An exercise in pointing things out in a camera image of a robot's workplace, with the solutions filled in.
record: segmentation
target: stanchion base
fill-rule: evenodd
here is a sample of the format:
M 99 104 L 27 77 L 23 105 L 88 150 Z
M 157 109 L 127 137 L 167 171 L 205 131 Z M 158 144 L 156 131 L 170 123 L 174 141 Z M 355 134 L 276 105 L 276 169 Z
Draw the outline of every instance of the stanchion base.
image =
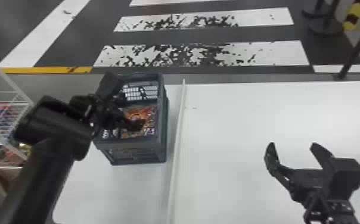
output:
M 308 24 L 309 30 L 321 36 L 338 36 L 343 34 L 344 28 L 339 21 L 332 19 L 327 27 L 324 27 L 324 21 L 325 18 L 312 19 Z
M 319 18 L 329 14 L 330 6 L 325 2 L 320 10 L 315 10 L 316 1 L 306 0 L 302 14 L 309 18 Z

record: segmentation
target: yellow floor line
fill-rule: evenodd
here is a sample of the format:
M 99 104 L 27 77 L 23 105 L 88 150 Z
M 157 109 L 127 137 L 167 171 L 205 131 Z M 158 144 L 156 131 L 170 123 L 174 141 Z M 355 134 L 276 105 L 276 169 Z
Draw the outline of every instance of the yellow floor line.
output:
M 1 68 L 6 74 L 84 74 L 92 67 L 23 67 Z

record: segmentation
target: crosswalk stripe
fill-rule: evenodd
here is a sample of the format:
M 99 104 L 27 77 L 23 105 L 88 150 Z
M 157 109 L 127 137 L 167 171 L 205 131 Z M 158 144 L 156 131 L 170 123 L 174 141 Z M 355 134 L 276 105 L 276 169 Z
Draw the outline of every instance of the crosswalk stripe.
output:
M 344 65 L 329 64 L 329 65 L 314 65 L 315 73 L 339 73 Z M 353 64 L 348 71 L 349 73 L 360 73 L 360 64 Z
M 293 25 L 287 7 L 122 17 L 115 32 Z
M 0 67 L 33 67 L 89 1 L 64 0 L 0 62 Z
M 177 3 L 189 3 L 189 2 L 215 2 L 223 0 L 133 0 L 130 6 L 140 5 L 166 5 L 166 4 L 177 4 Z
M 308 66 L 301 41 L 106 45 L 94 67 Z

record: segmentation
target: plastic basket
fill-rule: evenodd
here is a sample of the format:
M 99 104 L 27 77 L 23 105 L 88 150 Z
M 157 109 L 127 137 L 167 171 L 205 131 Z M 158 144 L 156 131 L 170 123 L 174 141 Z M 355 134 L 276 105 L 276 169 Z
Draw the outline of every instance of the plastic basket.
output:
M 164 163 L 166 161 L 166 132 L 168 100 L 159 74 L 119 76 L 125 81 L 122 92 L 127 99 L 121 108 L 129 119 L 145 119 L 140 132 L 102 130 L 94 140 L 112 165 Z

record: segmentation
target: white table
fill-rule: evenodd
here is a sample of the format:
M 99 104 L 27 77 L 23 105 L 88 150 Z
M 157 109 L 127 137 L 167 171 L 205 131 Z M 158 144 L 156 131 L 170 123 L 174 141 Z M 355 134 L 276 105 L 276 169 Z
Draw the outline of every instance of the white table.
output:
M 179 87 L 167 89 L 173 107 Z M 309 152 L 312 142 L 360 162 L 360 82 L 188 85 L 181 110 L 173 175 L 172 158 L 166 164 L 111 167 L 91 148 L 73 167 L 54 220 L 298 224 L 302 206 L 263 163 L 269 142 L 290 167 L 319 167 Z M 360 221 L 360 189 L 352 203 Z

